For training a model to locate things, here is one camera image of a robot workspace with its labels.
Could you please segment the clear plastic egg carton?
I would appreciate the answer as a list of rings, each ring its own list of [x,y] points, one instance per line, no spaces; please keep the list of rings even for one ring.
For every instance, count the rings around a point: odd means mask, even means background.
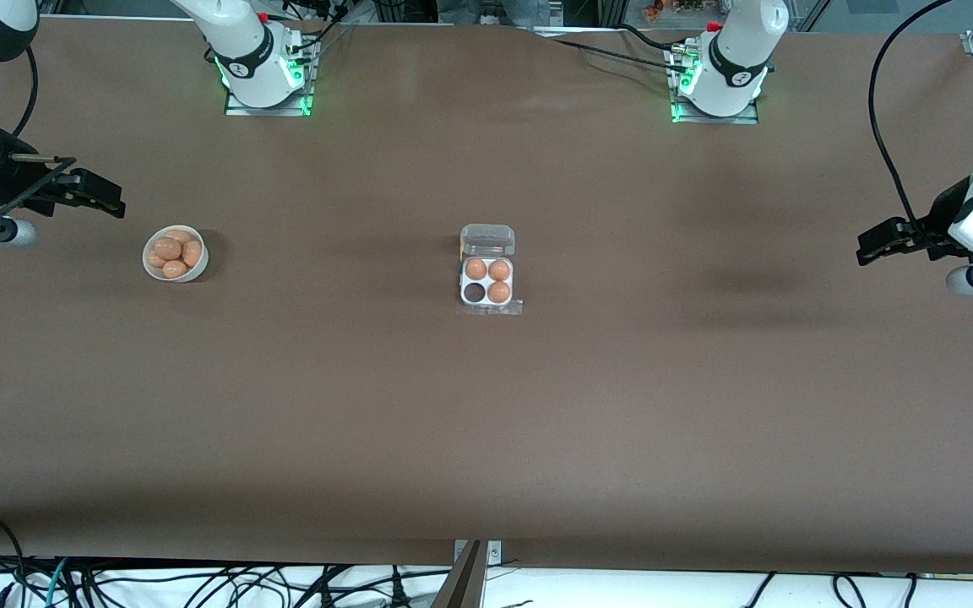
[[[524,312],[524,301],[518,299],[514,291],[516,267],[511,258],[516,253],[516,232],[508,225],[469,224],[459,235],[459,273],[457,274],[457,296],[460,304],[475,314],[518,316]],[[502,305],[493,305],[487,300],[487,289],[494,282],[487,276],[480,281],[471,281],[464,275],[468,258],[482,258],[487,265],[494,259],[505,258],[513,266],[510,280],[511,299]]]

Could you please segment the white round bowl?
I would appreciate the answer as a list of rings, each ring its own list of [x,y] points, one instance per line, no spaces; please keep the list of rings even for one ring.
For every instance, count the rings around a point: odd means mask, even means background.
[[[182,230],[182,231],[192,232],[194,239],[199,240],[200,242],[202,242],[202,245],[204,245],[204,254],[202,254],[202,257],[199,263],[197,264],[197,266],[193,267],[193,269],[190,269],[188,273],[186,273],[181,278],[178,278],[178,280],[166,280],[166,278],[162,276],[161,269],[154,269],[154,267],[150,267],[146,263],[146,254],[149,250],[152,250],[152,243],[154,243],[155,240],[161,238],[161,236],[165,234],[165,232],[170,230]],[[150,277],[154,278],[154,280],[158,280],[161,282],[190,282],[196,280],[201,276],[201,274],[204,273],[206,269],[206,265],[208,265],[209,262],[209,248],[208,245],[206,245],[206,242],[204,241],[204,236],[201,235],[200,231],[194,230],[194,228],[187,225],[170,225],[167,226],[166,228],[162,228],[162,230],[156,231],[154,235],[150,236],[150,239],[148,239],[148,241],[145,243],[145,247],[143,247],[142,254],[140,254],[140,261],[142,261],[143,267],[146,270],[147,274],[149,274]]]

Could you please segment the colourful background object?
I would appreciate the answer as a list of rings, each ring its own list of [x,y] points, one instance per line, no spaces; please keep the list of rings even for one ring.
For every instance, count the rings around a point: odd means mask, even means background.
[[[703,11],[705,0],[646,0],[642,15],[648,23],[659,22],[664,14],[668,17]]]

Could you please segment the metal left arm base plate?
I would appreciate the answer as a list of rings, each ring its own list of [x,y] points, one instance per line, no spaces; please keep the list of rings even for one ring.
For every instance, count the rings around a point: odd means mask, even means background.
[[[722,73],[703,61],[703,51],[676,45],[664,51],[671,93],[674,123],[734,124],[754,126],[759,122],[757,98],[769,67],[756,72]]]

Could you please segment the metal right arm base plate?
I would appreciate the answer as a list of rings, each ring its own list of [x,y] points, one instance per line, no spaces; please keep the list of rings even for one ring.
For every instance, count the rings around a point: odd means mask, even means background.
[[[242,103],[228,88],[227,77],[221,76],[225,86],[224,114],[239,117],[309,117],[313,114],[314,92],[319,74],[319,46],[295,52],[290,58],[280,59],[280,84],[289,86],[289,96],[280,103],[267,107],[253,107]]]

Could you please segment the silver metal bracket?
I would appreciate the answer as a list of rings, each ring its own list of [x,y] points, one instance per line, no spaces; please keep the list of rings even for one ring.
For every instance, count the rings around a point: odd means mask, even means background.
[[[453,562],[459,561],[464,553],[468,540],[456,540],[454,542]],[[501,540],[482,541],[483,554],[486,554],[486,564],[490,567],[501,566],[503,563],[503,543]]]

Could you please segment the dark metal post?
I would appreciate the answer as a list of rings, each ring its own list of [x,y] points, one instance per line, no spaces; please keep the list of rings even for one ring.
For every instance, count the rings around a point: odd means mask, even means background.
[[[430,608],[482,608],[491,556],[490,541],[466,541]]]

